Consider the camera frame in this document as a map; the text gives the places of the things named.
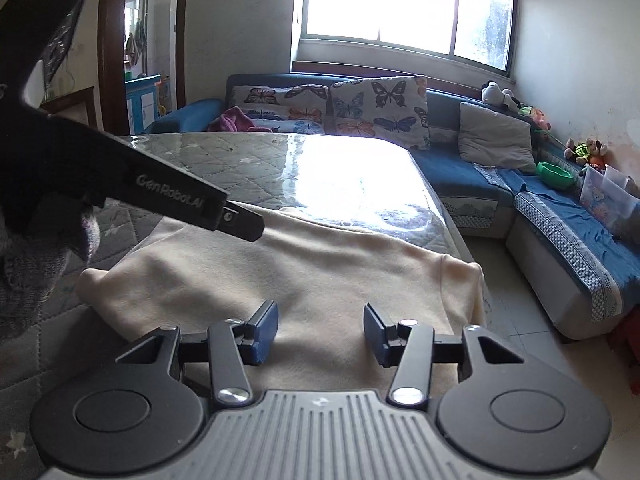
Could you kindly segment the gloved left hand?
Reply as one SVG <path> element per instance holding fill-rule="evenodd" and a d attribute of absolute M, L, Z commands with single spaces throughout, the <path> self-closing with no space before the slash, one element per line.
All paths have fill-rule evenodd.
<path fill-rule="evenodd" d="M 100 228 L 93 206 L 48 203 L 1 206 L 1 339 L 14 339 L 37 313 L 71 256 L 87 263 L 98 250 Z"/>

